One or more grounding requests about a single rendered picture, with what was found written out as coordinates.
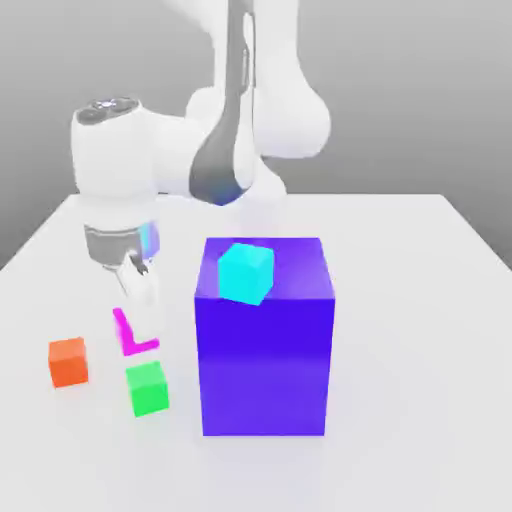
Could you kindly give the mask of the small magenta cube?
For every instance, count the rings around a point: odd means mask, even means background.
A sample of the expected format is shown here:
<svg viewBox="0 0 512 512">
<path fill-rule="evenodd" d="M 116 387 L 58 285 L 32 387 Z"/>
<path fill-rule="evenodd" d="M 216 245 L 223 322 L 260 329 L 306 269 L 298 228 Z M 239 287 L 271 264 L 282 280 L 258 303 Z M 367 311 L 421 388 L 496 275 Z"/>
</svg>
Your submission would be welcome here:
<svg viewBox="0 0 512 512">
<path fill-rule="evenodd" d="M 143 342 L 136 342 L 131 325 L 121 308 L 114 308 L 112 310 L 112 314 L 116 326 L 116 334 L 125 357 L 156 350 L 160 347 L 160 341 L 158 338 L 149 339 Z"/>
</svg>

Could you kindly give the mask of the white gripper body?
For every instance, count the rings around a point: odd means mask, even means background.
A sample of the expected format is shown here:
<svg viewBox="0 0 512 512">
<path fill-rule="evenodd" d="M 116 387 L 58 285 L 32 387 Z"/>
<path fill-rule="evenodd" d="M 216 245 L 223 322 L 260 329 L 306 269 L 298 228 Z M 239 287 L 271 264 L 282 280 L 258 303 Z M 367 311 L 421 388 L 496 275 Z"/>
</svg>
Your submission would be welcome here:
<svg viewBox="0 0 512 512">
<path fill-rule="evenodd" d="M 125 255 L 116 277 L 126 296 L 122 309 L 135 341 L 142 343 L 160 335 L 158 279 L 151 260 Z"/>
</svg>

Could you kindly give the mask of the small orange cube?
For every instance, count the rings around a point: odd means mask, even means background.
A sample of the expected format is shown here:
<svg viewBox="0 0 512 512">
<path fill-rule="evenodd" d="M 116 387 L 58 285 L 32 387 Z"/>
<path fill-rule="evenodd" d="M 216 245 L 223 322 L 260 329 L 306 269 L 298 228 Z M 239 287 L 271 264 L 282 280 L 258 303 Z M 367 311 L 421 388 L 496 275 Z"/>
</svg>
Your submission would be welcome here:
<svg viewBox="0 0 512 512">
<path fill-rule="evenodd" d="M 48 366 L 55 388 L 87 383 L 89 376 L 84 339 L 76 337 L 50 342 Z"/>
</svg>

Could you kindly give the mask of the small cyan cube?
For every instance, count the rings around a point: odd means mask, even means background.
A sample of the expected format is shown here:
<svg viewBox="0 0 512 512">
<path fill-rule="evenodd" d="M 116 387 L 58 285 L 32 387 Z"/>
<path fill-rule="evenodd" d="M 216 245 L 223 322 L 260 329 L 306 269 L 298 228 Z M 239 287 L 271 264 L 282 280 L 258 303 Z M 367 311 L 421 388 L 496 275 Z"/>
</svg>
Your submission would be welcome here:
<svg viewBox="0 0 512 512">
<path fill-rule="evenodd" d="M 218 259 L 218 293 L 223 299 L 259 306 L 274 284 L 274 251 L 233 243 Z"/>
</svg>

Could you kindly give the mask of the large blue box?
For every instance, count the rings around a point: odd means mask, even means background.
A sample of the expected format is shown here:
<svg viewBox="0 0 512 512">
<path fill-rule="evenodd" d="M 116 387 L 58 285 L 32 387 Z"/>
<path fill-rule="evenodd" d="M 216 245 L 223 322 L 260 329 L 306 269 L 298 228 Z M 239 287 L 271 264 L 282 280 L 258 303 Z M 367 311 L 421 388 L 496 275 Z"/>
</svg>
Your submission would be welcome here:
<svg viewBox="0 0 512 512">
<path fill-rule="evenodd" d="M 194 296 L 202 430 L 206 436 L 325 432 L 335 292 L 317 238 L 251 238 L 275 254 L 259 305 L 218 292 L 218 264 L 235 239 L 209 237 Z"/>
</svg>

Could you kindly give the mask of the small green cube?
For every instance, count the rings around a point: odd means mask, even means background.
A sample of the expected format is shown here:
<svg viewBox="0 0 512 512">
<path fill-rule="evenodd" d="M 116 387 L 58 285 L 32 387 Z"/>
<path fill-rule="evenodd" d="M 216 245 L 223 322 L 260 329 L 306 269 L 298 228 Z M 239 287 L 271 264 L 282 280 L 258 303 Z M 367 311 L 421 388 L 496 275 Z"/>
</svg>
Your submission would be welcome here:
<svg viewBox="0 0 512 512">
<path fill-rule="evenodd" d="M 125 375 L 136 417 L 169 408 L 168 383 L 158 360 L 129 367 Z"/>
</svg>

